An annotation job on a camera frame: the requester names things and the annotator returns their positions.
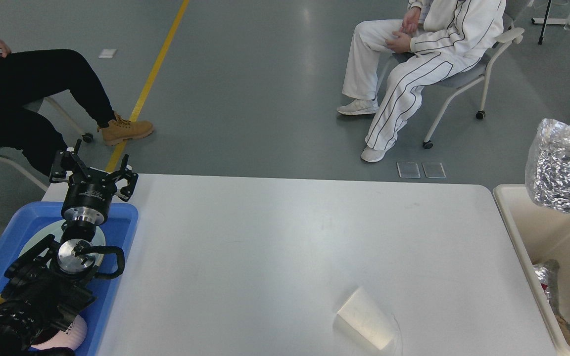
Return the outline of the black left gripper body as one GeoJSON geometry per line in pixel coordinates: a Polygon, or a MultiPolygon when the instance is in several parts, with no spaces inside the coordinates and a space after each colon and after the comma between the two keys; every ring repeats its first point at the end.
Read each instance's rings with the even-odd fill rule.
{"type": "Polygon", "coordinates": [[[61,216],[66,221],[102,225],[108,220],[109,206],[116,192],[114,184],[71,182],[68,184],[61,216]]]}

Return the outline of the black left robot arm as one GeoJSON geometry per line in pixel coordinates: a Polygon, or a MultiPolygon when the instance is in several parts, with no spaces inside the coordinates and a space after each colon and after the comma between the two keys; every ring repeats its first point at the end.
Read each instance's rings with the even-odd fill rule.
{"type": "Polygon", "coordinates": [[[29,356],[44,331],[65,331],[96,300],[89,282],[124,272],[124,250],[98,245],[93,237],[108,220],[113,197],[128,201],[139,176],[128,155],[114,172],[88,167],[79,158],[80,146],[78,140],[72,150],[57,151],[50,171],[50,182],[68,183],[61,238],[46,235],[4,272],[8,282],[0,294],[0,356],[29,356]]]}

